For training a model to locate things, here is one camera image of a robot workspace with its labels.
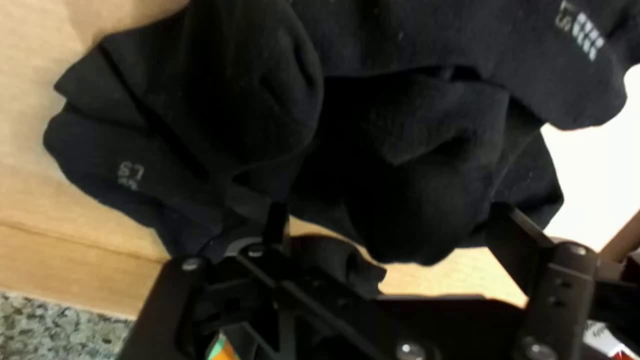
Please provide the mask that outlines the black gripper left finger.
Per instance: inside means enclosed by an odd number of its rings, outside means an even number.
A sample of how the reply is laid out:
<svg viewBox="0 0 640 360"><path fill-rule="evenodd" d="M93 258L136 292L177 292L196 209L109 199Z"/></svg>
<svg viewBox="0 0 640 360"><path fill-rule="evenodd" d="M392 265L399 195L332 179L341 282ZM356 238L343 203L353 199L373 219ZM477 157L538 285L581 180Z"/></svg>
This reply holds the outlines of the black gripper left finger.
<svg viewBox="0 0 640 360"><path fill-rule="evenodd" d="M380 280L356 247L292 237L276 207L224 256L167 261L118 360L392 360L399 329Z"/></svg>

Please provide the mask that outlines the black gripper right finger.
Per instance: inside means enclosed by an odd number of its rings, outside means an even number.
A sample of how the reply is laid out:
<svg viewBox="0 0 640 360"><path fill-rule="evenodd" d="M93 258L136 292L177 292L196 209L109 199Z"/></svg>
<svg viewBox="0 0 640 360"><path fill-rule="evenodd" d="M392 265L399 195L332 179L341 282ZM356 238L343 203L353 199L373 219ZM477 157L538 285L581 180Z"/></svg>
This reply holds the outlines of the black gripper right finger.
<svg viewBox="0 0 640 360"><path fill-rule="evenodd" d="M584 341L589 322L603 324L628 350L640 349L637 261L613 262L572 241L554 242L523 212L493 204L487 249L527 297L514 360L605 360Z"/></svg>

